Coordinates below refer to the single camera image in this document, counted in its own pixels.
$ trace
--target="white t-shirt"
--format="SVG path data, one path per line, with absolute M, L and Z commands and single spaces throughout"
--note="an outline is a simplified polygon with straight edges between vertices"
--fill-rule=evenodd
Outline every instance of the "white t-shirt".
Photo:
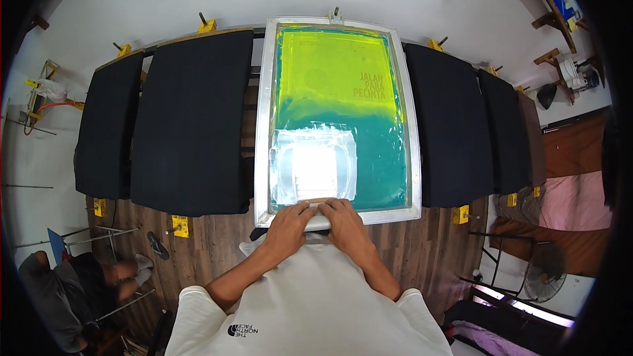
M 250 255 L 263 241 L 242 243 Z M 180 292 L 165 355 L 451 355 L 422 294 L 397 302 L 371 289 L 322 235 L 244 290 L 226 315 L 203 287 Z

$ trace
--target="pink cloth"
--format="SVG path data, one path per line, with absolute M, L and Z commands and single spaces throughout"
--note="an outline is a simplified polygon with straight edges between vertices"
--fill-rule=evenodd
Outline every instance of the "pink cloth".
M 539 225 L 561 231 L 594 231 L 611 226 L 611 211 L 605 206 L 602 172 L 549 178 Z
M 468 338 L 492 356 L 538 356 L 531 350 L 518 346 L 466 320 L 454 320 L 453 325 L 455 326 L 455 335 Z

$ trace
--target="screen printing frame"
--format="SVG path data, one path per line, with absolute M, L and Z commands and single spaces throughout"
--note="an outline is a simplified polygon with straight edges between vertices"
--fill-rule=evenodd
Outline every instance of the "screen printing frame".
M 257 123 L 255 131 L 255 227 L 270 227 L 275 214 L 268 212 L 270 192 L 268 185 L 270 158 L 270 128 L 273 126 L 271 111 L 271 97 L 274 80 L 273 69 L 275 52 L 277 49 L 277 27 L 279 24 L 322 24 L 330 26 L 332 23 L 326 17 L 271 17 L 266 23 L 266 34 L 261 60 L 261 74 L 259 76 L 259 96 L 257 99 Z M 353 20 L 344 20 L 341 25 L 346 28 L 360 28 L 378 31 L 391 38 L 391 59 L 394 72 L 399 76 L 398 85 L 401 100 L 403 121 L 406 124 L 407 143 L 407 192 L 411 197 L 411 206 L 401 209 L 374 210 L 359 212 L 365 225 L 391 223 L 419 219 L 422 215 L 422 169 L 420 157 L 420 140 L 418 138 L 418 124 L 415 115 L 411 81 L 407 71 L 405 53 L 400 43 L 398 33 L 393 28 Z M 320 212 L 310 219 L 306 231 L 316 231 L 330 228 L 330 223 Z

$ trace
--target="orange hose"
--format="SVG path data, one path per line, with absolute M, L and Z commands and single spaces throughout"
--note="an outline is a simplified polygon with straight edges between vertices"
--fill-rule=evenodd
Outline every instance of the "orange hose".
M 42 106 L 42 107 L 38 108 L 38 109 L 37 109 L 37 111 L 36 111 L 36 114 L 39 114 L 39 112 L 41 112 L 43 109 L 45 109 L 45 108 L 47 108 L 47 107 L 52 107 L 52 106 L 64 106 L 64 105 L 81 105 L 81 106 L 84 106 L 84 105 L 85 105 L 85 102 L 80 102 L 80 101 L 75 102 L 75 101 L 72 101 L 72 102 L 59 102 L 59 103 L 56 103 L 56 104 L 47 104 L 47 105 L 44 105 L 44 106 Z M 36 119 L 34 119 L 34 120 L 33 120 L 33 122 L 31 123 L 31 127 L 30 127 L 30 129 L 28 130 L 28 132 L 27 132 L 26 128 L 24 129 L 24 134 L 25 134 L 26 136 L 30 135 L 30 134 L 31 134 L 31 132 L 33 132 L 33 128 L 35 128 L 35 126 L 36 126 L 36 122 L 37 122 L 37 120 L 36 120 Z

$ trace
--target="flip-flop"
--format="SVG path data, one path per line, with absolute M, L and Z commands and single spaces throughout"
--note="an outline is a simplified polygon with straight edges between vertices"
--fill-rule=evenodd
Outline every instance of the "flip-flop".
M 149 240 L 149 245 L 151 246 L 154 253 L 158 255 L 158 257 L 163 260 L 169 260 L 169 253 L 167 249 L 160 243 L 158 239 L 156 239 L 156 235 L 153 232 L 147 233 L 147 239 Z

